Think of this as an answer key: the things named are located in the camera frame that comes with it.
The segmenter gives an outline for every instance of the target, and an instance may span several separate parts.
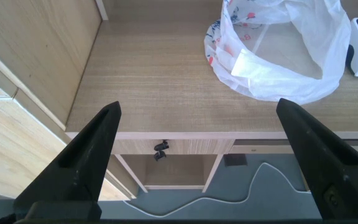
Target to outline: shelf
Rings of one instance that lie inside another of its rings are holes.
[[[117,139],[286,138],[276,102],[236,93],[208,65],[203,41],[221,4],[115,1],[99,28],[66,132],[74,136],[102,107],[119,101]],[[358,78],[348,70],[333,94],[305,108],[340,137],[358,139]]]
[[[169,155],[155,161],[153,155],[115,156],[145,192],[155,189],[205,191],[222,158],[221,155]]]

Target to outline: wooden cabinet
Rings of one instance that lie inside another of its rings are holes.
[[[0,196],[17,197],[70,142],[67,117],[100,22],[92,0],[0,0]],[[100,200],[130,199],[108,179]]]
[[[291,153],[277,103],[230,90],[208,65],[203,39],[222,0],[97,2],[108,20],[92,0],[0,0],[0,195],[17,196],[114,101],[122,118],[100,200],[205,191],[223,154]],[[358,3],[342,3],[358,16]],[[350,71],[304,107],[358,150]],[[167,158],[155,162],[163,139]]]

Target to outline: drawer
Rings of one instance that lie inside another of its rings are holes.
[[[112,155],[144,191],[208,188],[223,155],[171,155],[156,161],[153,155]]]
[[[169,154],[226,154],[231,149],[233,139],[174,139],[167,140]],[[162,140],[115,140],[112,154],[155,154],[154,146]]]
[[[358,140],[345,140],[358,151]],[[288,140],[236,140],[229,153],[292,154]]]

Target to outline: wooden table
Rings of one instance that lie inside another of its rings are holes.
[[[71,109],[69,136],[119,101],[112,159],[144,191],[206,190],[222,154],[291,152],[277,103],[236,93],[206,61],[203,40],[221,0],[114,3],[106,7],[109,20],[99,28]],[[358,3],[342,3],[358,16]],[[304,108],[358,150],[358,78],[348,70],[333,94]],[[151,154],[162,139],[168,158],[156,163]]]

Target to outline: printed plastic bag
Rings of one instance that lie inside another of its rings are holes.
[[[350,36],[340,0],[224,0],[204,44],[215,74],[233,90],[304,104],[339,86]]]

